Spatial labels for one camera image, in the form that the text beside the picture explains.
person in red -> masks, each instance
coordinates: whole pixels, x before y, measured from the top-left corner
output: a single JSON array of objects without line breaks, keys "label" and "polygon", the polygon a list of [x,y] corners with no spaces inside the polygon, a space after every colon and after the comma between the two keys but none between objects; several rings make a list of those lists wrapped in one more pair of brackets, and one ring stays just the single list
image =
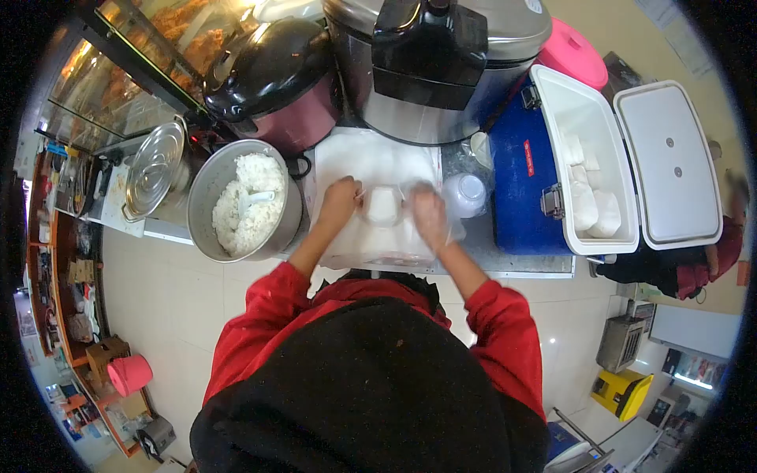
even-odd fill
[{"label": "person in red", "polygon": [[718,243],[665,251],[654,251],[642,244],[636,253],[619,254],[614,264],[592,266],[596,274],[624,284],[646,282],[680,300],[695,298],[708,283],[736,264],[741,254],[749,187],[743,177],[730,171],[726,176],[731,187],[731,216],[723,215],[723,233]]},{"label": "person in red", "polygon": [[362,205],[329,187],[289,261],[224,327],[190,444],[210,471],[542,471],[549,433],[526,299],[448,241],[444,202],[411,192],[419,234],[452,276],[478,340],[450,332],[434,285],[359,271],[307,298],[320,257]]}]

wooden shelf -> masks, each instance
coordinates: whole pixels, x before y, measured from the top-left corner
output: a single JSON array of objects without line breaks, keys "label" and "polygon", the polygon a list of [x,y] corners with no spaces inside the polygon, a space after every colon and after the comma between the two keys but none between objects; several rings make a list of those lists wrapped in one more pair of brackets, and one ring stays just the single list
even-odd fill
[{"label": "wooden shelf", "polygon": [[[118,434],[118,430],[114,427],[113,422],[111,422],[110,418],[107,415],[107,412],[105,412],[106,407],[111,404],[119,403],[123,399],[123,397],[118,393],[102,394],[98,392],[98,390],[94,386],[92,386],[92,383],[90,383],[87,379],[86,375],[89,371],[90,370],[88,366],[81,366],[73,370],[74,374],[76,375],[76,379],[84,389],[87,397],[92,401],[92,403],[95,404],[95,407],[97,407],[97,410],[100,413],[100,417],[102,418],[103,422],[105,422],[108,430],[111,432],[113,441],[116,442],[119,450],[121,450],[124,455],[131,458],[137,452],[142,450],[142,448],[139,446],[139,442],[127,446],[123,442],[123,440],[121,440],[121,437]],[[147,397],[145,396],[145,390],[141,389],[139,393],[142,396],[142,399],[145,401],[145,406],[147,406],[147,414],[155,419],[155,414],[150,409],[150,404],[148,403]]]},{"label": "wooden shelf", "polygon": [[32,188],[30,189],[29,215],[27,216],[26,228],[26,271],[29,275],[31,285],[29,288],[29,299],[32,306],[34,322],[37,327],[39,344],[42,346],[42,352],[45,356],[52,356],[54,350],[48,346],[47,338],[45,336],[47,332],[46,313],[48,305],[42,303],[39,290],[40,284],[43,284],[43,282],[39,280],[39,249],[43,247],[50,248],[51,245],[49,243],[39,242],[39,218],[37,216],[37,210],[42,210],[44,207],[45,186],[43,181],[45,173],[43,171],[49,161],[50,157],[46,152],[39,153],[35,157]]},{"label": "wooden shelf", "polygon": [[63,352],[72,367],[87,364],[87,344],[72,340],[66,319],[76,314],[76,302],[68,287],[68,263],[76,259],[76,221],[72,216],[55,211],[52,221],[52,290],[55,300],[55,316],[61,333]]},{"label": "wooden shelf", "polygon": [[35,247],[29,247],[26,249],[26,270],[29,273],[29,280],[31,286],[29,288],[29,300],[32,305],[32,315],[34,316],[34,322],[37,327],[37,336],[39,337],[39,344],[42,345],[42,352],[45,356],[52,356],[53,350],[48,346],[45,333],[47,332],[47,320],[46,313],[48,306],[42,303],[42,298],[39,295],[39,249]]}]

red sleeve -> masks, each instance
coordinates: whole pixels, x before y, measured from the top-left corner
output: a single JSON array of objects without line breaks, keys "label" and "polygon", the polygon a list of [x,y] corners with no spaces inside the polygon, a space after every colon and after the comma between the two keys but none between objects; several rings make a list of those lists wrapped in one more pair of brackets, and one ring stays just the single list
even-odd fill
[{"label": "red sleeve", "polygon": [[251,360],[299,313],[310,307],[310,281],[284,262],[248,289],[246,310],[223,327],[213,353],[213,368],[203,405],[239,380]]},{"label": "red sleeve", "polygon": [[471,353],[495,388],[536,412],[541,402],[541,348],[528,302],[496,281],[485,282],[466,302],[468,325],[478,336]]},{"label": "red sleeve", "polygon": [[737,225],[729,216],[723,216],[723,234],[715,244],[718,249],[718,275],[711,280],[714,281],[721,275],[725,274],[739,260],[741,247],[743,244],[743,228]]}]

hand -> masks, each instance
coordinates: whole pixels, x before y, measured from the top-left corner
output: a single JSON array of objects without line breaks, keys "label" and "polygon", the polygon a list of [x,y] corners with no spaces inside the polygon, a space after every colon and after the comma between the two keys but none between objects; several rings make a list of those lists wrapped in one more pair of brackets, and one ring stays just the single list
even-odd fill
[{"label": "hand", "polygon": [[431,185],[419,182],[410,191],[410,204],[418,233],[431,251],[438,254],[447,246],[450,236],[444,200]]},{"label": "hand", "polygon": [[336,236],[350,221],[355,209],[363,206],[363,183],[352,176],[334,182],[323,195],[316,224]]}]

white rice in pot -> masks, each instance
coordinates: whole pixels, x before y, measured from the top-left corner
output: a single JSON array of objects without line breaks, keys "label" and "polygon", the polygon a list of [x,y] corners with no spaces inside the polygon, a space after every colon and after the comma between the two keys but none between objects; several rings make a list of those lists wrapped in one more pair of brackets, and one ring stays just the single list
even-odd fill
[{"label": "white rice in pot", "polygon": [[[265,154],[246,154],[235,162],[237,179],[226,186],[213,208],[213,228],[218,242],[231,257],[244,257],[260,246],[276,227],[284,207],[285,177],[279,162]],[[240,216],[240,193],[263,191],[274,191],[273,201],[256,202]]]}]

